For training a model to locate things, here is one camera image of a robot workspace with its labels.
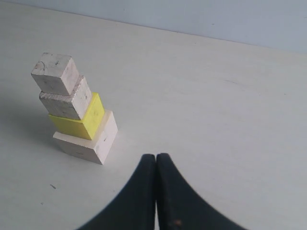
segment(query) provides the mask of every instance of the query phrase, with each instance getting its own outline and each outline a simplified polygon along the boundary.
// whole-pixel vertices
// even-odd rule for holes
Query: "white wall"
[[[6,0],[307,53],[306,0]]]

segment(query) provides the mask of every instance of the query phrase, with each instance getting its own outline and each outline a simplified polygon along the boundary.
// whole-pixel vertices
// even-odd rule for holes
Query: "cube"
[[[92,99],[86,79],[80,75],[70,96],[41,92],[39,99],[51,115],[69,119],[83,119]]]
[[[94,92],[82,120],[69,119],[49,114],[58,131],[74,137],[92,140],[105,114],[99,94]]]
[[[118,128],[112,111],[106,113],[93,140],[85,140],[74,136],[55,132],[54,140],[67,154],[103,164],[111,149]]]
[[[70,95],[79,78],[71,56],[43,53],[31,72],[41,91]]]

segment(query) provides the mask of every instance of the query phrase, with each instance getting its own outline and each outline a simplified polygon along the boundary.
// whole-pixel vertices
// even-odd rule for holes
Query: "table surface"
[[[72,55],[114,112],[103,166],[69,156],[30,73]],[[307,225],[307,56],[0,2],[0,229],[71,230],[144,153],[250,230]]]

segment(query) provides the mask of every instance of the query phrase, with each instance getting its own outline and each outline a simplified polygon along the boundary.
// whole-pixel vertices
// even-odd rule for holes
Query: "white wooden block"
[[[117,131],[118,128],[113,112],[106,110],[93,140],[77,138],[60,132],[55,132],[53,138],[65,153],[103,164],[111,149]]]
[[[70,96],[41,92],[39,99],[51,115],[81,120],[92,99],[86,79],[80,75]]]
[[[79,77],[71,56],[43,53],[31,72],[43,92],[70,95]]]

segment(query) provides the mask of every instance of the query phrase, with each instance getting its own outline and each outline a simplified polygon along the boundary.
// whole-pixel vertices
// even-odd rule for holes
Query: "yellow block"
[[[105,114],[99,94],[94,92],[91,103],[82,120],[74,120],[49,114],[59,132],[92,140]]]

